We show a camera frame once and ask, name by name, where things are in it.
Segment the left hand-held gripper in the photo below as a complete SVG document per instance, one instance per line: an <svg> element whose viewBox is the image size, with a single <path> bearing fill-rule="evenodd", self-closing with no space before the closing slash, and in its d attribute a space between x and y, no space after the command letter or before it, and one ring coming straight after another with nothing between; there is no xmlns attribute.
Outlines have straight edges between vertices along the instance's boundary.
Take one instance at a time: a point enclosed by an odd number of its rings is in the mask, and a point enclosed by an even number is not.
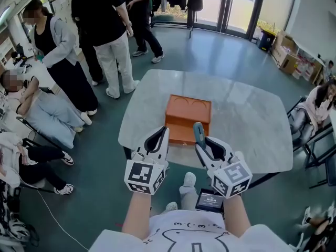
<svg viewBox="0 0 336 252"><path fill-rule="evenodd" d="M142 137L132 159L127 160L124 182L133 192L154 195L166 178L170 130L161 126Z"/></svg>

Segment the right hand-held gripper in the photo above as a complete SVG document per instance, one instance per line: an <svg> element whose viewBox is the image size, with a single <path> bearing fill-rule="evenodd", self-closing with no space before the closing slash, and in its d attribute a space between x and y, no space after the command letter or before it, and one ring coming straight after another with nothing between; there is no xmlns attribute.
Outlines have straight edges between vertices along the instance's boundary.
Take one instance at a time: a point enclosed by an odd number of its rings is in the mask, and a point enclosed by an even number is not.
<svg viewBox="0 0 336 252"><path fill-rule="evenodd" d="M245 162L243 153L236 151L234 154L229 144L211 136L205 138L205 143L206 148L195 144L195 150L202 166L208 169L212 188L226 199L246 191L253 174Z"/></svg>

